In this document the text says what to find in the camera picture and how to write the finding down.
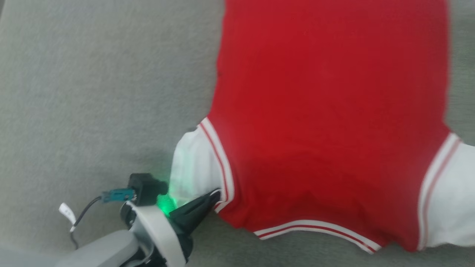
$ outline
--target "green light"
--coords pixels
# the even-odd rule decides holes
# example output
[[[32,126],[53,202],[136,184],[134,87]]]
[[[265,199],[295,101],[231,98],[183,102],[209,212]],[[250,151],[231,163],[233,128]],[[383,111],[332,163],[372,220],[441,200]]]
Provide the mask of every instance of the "green light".
[[[170,212],[177,208],[175,201],[168,194],[157,197],[157,206],[167,217],[170,215]]]

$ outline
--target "red stripe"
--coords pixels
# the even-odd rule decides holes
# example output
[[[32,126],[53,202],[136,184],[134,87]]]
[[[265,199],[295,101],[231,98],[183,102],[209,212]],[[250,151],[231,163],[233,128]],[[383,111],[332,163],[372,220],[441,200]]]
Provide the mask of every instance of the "red stripe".
[[[376,252],[375,249],[373,249],[372,247],[370,247],[369,245],[367,245],[366,243],[364,243],[363,241],[349,235],[349,234],[346,234],[346,233],[343,233],[343,232],[340,232],[340,231],[337,231],[337,230],[334,230],[332,228],[328,228],[328,227],[322,227],[322,226],[315,226],[315,225],[292,225],[292,226],[289,226],[289,227],[286,227],[286,228],[283,228],[283,229],[279,229],[279,230],[275,230],[275,231],[272,231],[272,232],[268,232],[268,233],[265,233],[265,234],[262,234],[259,236],[259,238],[263,238],[263,237],[266,237],[268,235],[271,235],[271,234],[274,234],[274,233],[277,233],[277,232],[281,232],[281,231],[285,231],[287,229],[291,229],[291,228],[297,228],[297,227],[304,227],[304,228],[313,228],[313,229],[322,229],[322,230],[327,230],[327,231],[330,231],[330,232],[333,232],[333,233],[337,233],[337,234],[340,234],[342,236],[346,236],[348,238],[351,238],[353,240],[355,240],[356,242],[362,244],[363,246],[367,247],[369,250],[371,250],[372,252]]]
[[[424,202],[424,209],[423,209],[423,220],[424,220],[424,244],[422,246],[422,249],[425,249],[426,246],[427,246],[427,242],[428,242],[428,239],[429,239],[429,229],[428,229],[428,210],[429,210],[429,201],[430,201],[430,198],[432,196],[432,192],[434,191],[434,188],[437,184],[437,181],[439,180],[441,174],[444,172],[444,169],[447,167],[447,164],[449,163],[450,159],[452,158],[452,156],[454,155],[455,151],[457,150],[457,147],[458,145],[461,143],[460,139],[457,139],[455,141],[455,143],[452,145],[452,148],[450,149],[449,153],[447,154],[446,158],[444,159],[444,161],[442,162],[442,164],[440,165],[439,167],[439,170],[437,171],[434,179],[432,180],[430,186],[429,186],[429,189],[428,189],[428,192],[427,192],[427,196],[426,196],[426,200]]]
[[[214,154],[216,155],[216,158],[218,159],[218,162],[219,162],[219,165],[221,166],[221,177],[223,177],[223,184],[224,184],[224,190],[226,191],[226,198],[224,199],[224,202],[228,201],[228,196],[229,196],[229,193],[228,193],[228,185],[226,184],[226,178],[224,176],[224,167],[223,167],[223,162],[221,162],[221,158],[218,154],[218,151],[216,149],[216,146],[214,145],[213,143],[213,140],[211,139],[208,131],[206,131],[206,128],[204,126],[203,123],[200,123],[199,124],[201,126],[201,128],[203,128],[203,131],[205,132],[205,135],[206,137],[208,138],[209,140],[209,143],[211,144],[211,146],[213,147],[213,151],[214,151]]]

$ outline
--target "gray carpet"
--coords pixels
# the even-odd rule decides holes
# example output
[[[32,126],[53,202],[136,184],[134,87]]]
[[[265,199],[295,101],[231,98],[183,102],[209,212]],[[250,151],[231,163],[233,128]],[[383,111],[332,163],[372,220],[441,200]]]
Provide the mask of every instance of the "gray carpet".
[[[132,172],[168,177],[175,144],[209,110],[223,10],[223,0],[6,0],[0,246],[61,256],[73,249],[62,202],[79,212]],[[452,37],[447,121],[475,145],[474,0],[453,1]],[[78,241],[122,228],[118,209],[94,206]],[[473,248],[411,254],[392,245],[370,256],[325,234],[259,241],[214,214],[194,238],[193,267],[475,264]]]

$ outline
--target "gray fabric surface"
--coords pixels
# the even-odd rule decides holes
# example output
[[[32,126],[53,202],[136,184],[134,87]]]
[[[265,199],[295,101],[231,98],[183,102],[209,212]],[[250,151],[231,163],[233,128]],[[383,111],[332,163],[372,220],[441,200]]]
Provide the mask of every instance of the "gray fabric surface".
[[[447,121],[475,145],[475,1],[452,2]],[[7,0],[0,18],[0,245],[60,256],[76,212],[132,172],[167,178],[173,148],[212,100],[223,0]],[[122,228],[118,204],[96,205],[81,244]],[[267,241],[211,214],[190,266],[458,266],[475,249],[370,256],[325,234]]]

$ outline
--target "garment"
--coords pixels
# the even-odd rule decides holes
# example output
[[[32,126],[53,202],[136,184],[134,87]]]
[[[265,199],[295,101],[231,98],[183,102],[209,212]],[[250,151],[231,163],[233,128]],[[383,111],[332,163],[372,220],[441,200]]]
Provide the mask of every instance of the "garment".
[[[317,231],[370,253],[444,242],[437,229],[453,228],[431,223],[432,201],[453,194],[438,185],[458,177],[460,147],[443,123],[446,3],[226,4],[211,111],[174,155],[179,204],[219,187],[216,212],[261,239]]]

